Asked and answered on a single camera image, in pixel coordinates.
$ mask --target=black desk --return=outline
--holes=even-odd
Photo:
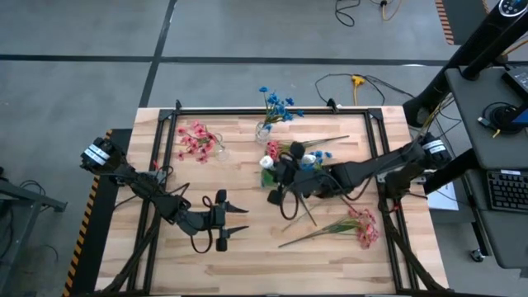
[[[458,69],[445,71],[459,112],[468,132],[472,148],[439,170],[424,186],[426,193],[464,177],[469,186],[468,198],[475,206],[475,235],[483,254],[488,253],[488,241],[503,268],[528,267],[528,214],[492,211],[488,206],[488,189],[483,179],[487,169],[528,169],[528,135],[499,135],[482,127],[477,119],[490,103],[503,101],[519,106],[522,100],[501,79],[503,69],[490,68],[475,81],[460,75]]]

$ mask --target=yellow black hazard stripe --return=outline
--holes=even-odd
[[[454,45],[455,38],[453,37],[453,31],[447,19],[446,9],[444,8],[444,3],[442,0],[435,0],[436,10],[438,11],[438,16],[440,17],[440,23],[442,24],[442,30],[444,31],[445,40],[448,44]]]
[[[106,132],[105,139],[109,139],[112,134],[112,130]],[[84,239],[88,229],[88,224],[90,223],[90,216],[92,215],[93,203],[96,199],[97,188],[99,187],[99,176],[93,178],[92,189],[90,190],[90,195],[88,195],[88,202],[86,204],[86,210],[84,210],[84,216],[82,217],[81,228],[79,229],[79,236],[77,242],[75,243],[75,248],[73,250],[72,261],[69,263],[68,269],[68,278],[64,284],[63,297],[69,297],[70,292],[73,288],[73,280],[75,277],[75,272],[77,271],[79,258],[81,257],[81,252],[83,251]]]

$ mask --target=black clamp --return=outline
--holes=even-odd
[[[337,108],[336,102],[332,98],[328,99],[327,106],[332,108],[333,114],[339,113],[339,109]]]

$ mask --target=caster wheel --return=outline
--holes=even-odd
[[[480,252],[479,248],[470,252],[469,255],[471,256],[471,259],[473,259],[473,261],[478,262],[478,263],[484,261],[484,258],[485,258],[485,256],[483,256],[483,254]]]

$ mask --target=green leaf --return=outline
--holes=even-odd
[[[273,182],[273,176],[271,175],[271,172],[266,169],[262,169],[261,171],[261,179],[264,186],[274,186],[275,183]]]

